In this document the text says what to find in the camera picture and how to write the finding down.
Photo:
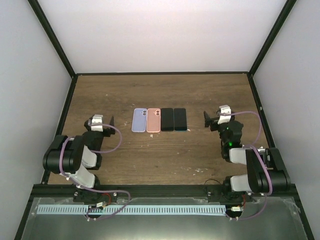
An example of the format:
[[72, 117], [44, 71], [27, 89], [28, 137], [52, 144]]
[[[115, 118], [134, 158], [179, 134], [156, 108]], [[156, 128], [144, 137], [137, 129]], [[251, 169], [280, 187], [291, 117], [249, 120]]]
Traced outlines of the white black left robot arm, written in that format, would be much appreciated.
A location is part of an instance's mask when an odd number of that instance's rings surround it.
[[84, 123], [86, 132], [81, 135], [54, 137], [42, 160], [43, 168], [72, 181], [77, 188], [85, 189], [89, 201], [97, 202], [102, 196], [99, 178], [91, 170], [99, 170], [102, 164], [104, 138], [116, 133], [115, 119], [104, 125], [103, 116], [95, 114]]

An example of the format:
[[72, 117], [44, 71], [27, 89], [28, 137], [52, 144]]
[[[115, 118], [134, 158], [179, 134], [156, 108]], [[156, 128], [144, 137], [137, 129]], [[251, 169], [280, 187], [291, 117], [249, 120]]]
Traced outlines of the lilac phone case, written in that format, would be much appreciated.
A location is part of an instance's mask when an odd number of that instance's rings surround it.
[[135, 108], [133, 111], [131, 131], [133, 133], [144, 133], [147, 127], [147, 109]]

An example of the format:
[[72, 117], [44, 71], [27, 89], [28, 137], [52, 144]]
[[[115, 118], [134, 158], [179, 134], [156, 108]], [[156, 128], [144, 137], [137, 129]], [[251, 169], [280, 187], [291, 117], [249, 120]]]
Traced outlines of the black smartphone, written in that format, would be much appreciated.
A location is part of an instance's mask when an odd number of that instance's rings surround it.
[[174, 130], [174, 110], [172, 108], [161, 108], [160, 130], [172, 132]]

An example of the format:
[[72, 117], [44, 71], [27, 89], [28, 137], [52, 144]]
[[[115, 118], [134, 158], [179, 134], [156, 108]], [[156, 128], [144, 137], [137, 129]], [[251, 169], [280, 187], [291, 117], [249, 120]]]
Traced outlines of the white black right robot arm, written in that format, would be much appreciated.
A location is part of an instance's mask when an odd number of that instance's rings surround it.
[[291, 189], [291, 179], [278, 148], [258, 149], [243, 145], [244, 125], [235, 120], [233, 112], [218, 111], [214, 118], [206, 111], [203, 115], [204, 126], [219, 134], [222, 158], [228, 163], [246, 166], [246, 174], [226, 178], [226, 186], [222, 188], [225, 200], [236, 200], [240, 192], [271, 195]]

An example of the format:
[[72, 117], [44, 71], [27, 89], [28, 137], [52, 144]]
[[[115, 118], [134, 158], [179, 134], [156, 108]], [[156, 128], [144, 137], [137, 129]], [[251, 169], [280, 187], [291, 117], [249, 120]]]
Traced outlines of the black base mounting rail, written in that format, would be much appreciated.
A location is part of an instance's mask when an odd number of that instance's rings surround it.
[[[127, 199], [130, 193], [132, 199], [137, 198], [195, 198], [205, 199], [210, 203], [219, 202], [240, 203], [244, 192], [229, 192], [219, 184], [203, 185], [102, 185], [103, 191], [110, 191], [111, 201], [114, 203], [119, 199]], [[33, 198], [73, 198], [74, 202], [94, 204], [102, 200], [108, 200], [107, 195], [78, 189], [74, 185], [65, 184], [35, 184], [32, 188]]]

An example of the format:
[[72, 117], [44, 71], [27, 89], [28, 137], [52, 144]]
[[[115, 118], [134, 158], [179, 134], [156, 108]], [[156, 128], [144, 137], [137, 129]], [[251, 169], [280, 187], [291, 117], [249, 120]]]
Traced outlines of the black phone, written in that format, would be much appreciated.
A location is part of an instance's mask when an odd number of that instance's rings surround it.
[[185, 108], [174, 108], [174, 130], [179, 132], [187, 131], [187, 112]]

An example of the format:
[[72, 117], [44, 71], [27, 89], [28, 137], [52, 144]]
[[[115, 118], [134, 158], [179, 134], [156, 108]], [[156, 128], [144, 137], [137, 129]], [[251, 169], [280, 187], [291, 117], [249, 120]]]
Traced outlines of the pink phone case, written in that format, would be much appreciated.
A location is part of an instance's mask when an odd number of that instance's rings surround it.
[[159, 133], [161, 131], [161, 109], [148, 108], [146, 131], [148, 133]]

